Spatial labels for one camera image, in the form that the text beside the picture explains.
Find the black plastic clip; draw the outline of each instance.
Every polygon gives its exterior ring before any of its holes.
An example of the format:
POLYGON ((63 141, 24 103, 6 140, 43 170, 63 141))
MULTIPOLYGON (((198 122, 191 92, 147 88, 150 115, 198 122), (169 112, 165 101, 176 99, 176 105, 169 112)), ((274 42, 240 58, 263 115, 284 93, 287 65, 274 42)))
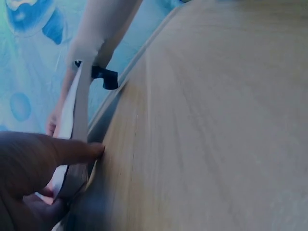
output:
MULTIPOLYGON (((75 65, 80 67, 81 61, 75 61, 75 65)), ((92 66, 91 77, 93 79, 102 78, 104 80, 103 88, 106 90, 115 90, 119 87, 117 76, 118 73, 116 71, 110 71, 99 66, 92 66)))

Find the blue circle pattern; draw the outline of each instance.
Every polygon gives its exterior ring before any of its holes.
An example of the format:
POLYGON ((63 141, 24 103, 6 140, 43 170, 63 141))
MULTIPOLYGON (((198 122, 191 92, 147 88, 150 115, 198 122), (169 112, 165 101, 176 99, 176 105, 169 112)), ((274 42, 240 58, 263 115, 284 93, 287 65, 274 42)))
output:
POLYGON ((15 119, 24 122, 31 114, 31 104, 28 97, 23 93, 15 93, 10 99, 11 111, 15 119))

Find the hand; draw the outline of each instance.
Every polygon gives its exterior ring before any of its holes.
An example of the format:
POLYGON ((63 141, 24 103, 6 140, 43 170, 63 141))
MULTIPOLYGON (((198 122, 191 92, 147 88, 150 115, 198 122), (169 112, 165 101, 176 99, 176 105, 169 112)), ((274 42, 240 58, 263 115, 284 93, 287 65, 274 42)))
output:
POLYGON ((56 104, 54 110, 52 111, 52 113, 50 114, 47 120, 46 134, 49 136, 53 136, 56 130, 57 124, 59 124, 60 122, 64 101, 65 99, 63 100, 61 98, 59 99, 58 103, 56 104))
POLYGON ((94 161, 103 152, 101 143, 0 132, 0 227, 8 231, 52 230, 67 207, 60 199, 48 205, 34 193, 52 195, 45 186, 59 165, 94 161))

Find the wood grain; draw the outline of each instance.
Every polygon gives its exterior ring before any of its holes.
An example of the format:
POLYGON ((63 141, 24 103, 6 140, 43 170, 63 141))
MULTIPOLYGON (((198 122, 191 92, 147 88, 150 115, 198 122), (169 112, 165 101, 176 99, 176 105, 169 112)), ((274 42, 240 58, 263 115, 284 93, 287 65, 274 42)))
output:
POLYGON ((307 4, 193 0, 137 61, 74 230, 308 225, 307 4))

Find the blue patterned background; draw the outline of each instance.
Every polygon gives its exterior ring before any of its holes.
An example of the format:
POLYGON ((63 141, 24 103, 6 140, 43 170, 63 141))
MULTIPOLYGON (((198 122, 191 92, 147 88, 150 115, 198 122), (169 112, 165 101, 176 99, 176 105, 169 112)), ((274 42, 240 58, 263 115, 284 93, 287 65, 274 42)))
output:
MULTIPOLYGON (((60 94, 65 55, 86 0, 2 0, 0 4, 0 130, 45 132, 60 94)), ((144 0, 108 66, 123 72, 179 0, 144 0)), ((107 95, 90 88, 89 120, 107 95)))

